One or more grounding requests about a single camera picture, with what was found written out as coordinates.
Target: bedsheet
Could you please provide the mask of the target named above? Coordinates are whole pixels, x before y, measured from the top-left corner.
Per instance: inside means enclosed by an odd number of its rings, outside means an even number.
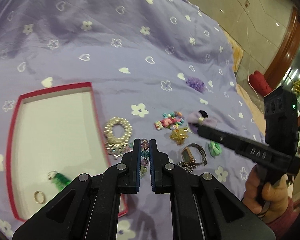
[[[22,224],[11,212],[5,151],[18,96],[44,87],[92,82],[99,121],[129,120],[134,138],[155,138],[172,162],[180,150],[170,130],[153,123],[162,113],[185,116],[200,109],[218,120],[217,129],[264,141],[249,108],[236,91],[232,49],[218,23],[186,0],[0,0],[0,228],[8,238]],[[190,76],[205,83],[200,93]],[[253,163],[223,148],[208,153],[210,172],[242,198]],[[151,190],[150,173],[129,212],[119,219],[117,239],[172,239],[170,199]]]

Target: human hand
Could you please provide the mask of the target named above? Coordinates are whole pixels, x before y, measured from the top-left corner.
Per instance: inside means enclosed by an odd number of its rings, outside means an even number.
[[[262,210],[260,204],[255,200],[259,184],[260,179],[257,175],[256,166],[254,166],[246,181],[246,191],[243,194],[242,202],[255,214],[259,214]],[[271,202],[266,215],[262,218],[263,222],[270,223],[282,216],[289,205],[285,176],[282,176],[278,187],[274,188],[267,182],[263,186],[261,195],[264,200]]]

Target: white cable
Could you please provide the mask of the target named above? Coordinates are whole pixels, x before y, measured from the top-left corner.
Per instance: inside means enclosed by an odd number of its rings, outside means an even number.
[[[256,95],[257,95],[257,97],[258,97],[258,100],[259,100],[259,106],[260,106],[260,111],[263,113],[259,95],[258,95],[258,93],[254,90],[254,88],[253,88],[253,86],[250,84],[250,80],[249,80],[249,72],[250,72],[250,64],[251,64],[251,58],[252,58],[252,56],[251,56],[251,48],[250,48],[249,35],[248,35],[248,25],[247,25],[247,39],[248,39],[249,52],[250,52],[250,61],[249,61],[249,67],[248,67],[248,76],[247,76],[247,79],[248,79],[248,83],[249,83],[250,87],[253,89],[253,91],[256,93]]]

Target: red cloth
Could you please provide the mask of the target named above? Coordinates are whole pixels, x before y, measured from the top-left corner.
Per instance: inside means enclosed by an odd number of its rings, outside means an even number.
[[[250,85],[263,97],[272,91],[272,88],[269,87],[265,77],[258,70],[249,75],[248,78],[250,81]]]
[[[277,240],[279,240],[288,231],[290,226],[296,220],[297,216],[298,213],[293,211],[292,199],[289,198],[288,208],[283,215],[267,225],[272,229]]]

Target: purple fluffy hair tie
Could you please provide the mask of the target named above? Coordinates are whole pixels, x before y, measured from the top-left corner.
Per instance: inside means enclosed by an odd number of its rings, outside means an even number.
[[[202,93],[204,91],[204,83],[202,80],[200,80],[199,78],[196,78],[196,77],[188,77],[187,81],[186,81],[186,84],[199,91],[200,93]]]

